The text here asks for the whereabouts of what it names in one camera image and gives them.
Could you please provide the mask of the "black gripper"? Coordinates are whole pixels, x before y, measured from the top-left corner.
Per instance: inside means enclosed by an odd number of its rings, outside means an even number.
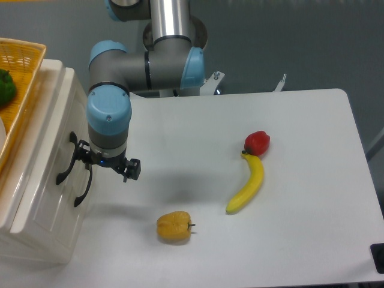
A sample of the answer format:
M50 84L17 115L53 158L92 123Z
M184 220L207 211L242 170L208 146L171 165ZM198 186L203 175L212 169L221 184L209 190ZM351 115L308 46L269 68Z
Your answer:
M139 159L128 160L125 157L126 149L114 156L107 156L100 151L91 149L90 144L85 140L79 140L75 147L75 159L85 164L86 170L92 171L93 165L104 168L111 168L117 174L123 176L123 182L128 179L138 180L141 173L141 162Z

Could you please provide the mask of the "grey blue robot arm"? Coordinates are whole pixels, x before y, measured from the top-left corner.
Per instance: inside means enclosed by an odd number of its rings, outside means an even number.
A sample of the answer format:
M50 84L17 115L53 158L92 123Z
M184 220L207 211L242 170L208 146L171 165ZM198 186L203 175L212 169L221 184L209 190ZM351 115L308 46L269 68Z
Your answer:
M129 53L112 40L92 48L86 106L89 140L76 142L73 160L83 162L87 170L98 165L135 180L140 162L125 156L132 115L130 94L202 86L203 50L193 44L188 1L106 1L105 5L117 21L150 20L153 48Z

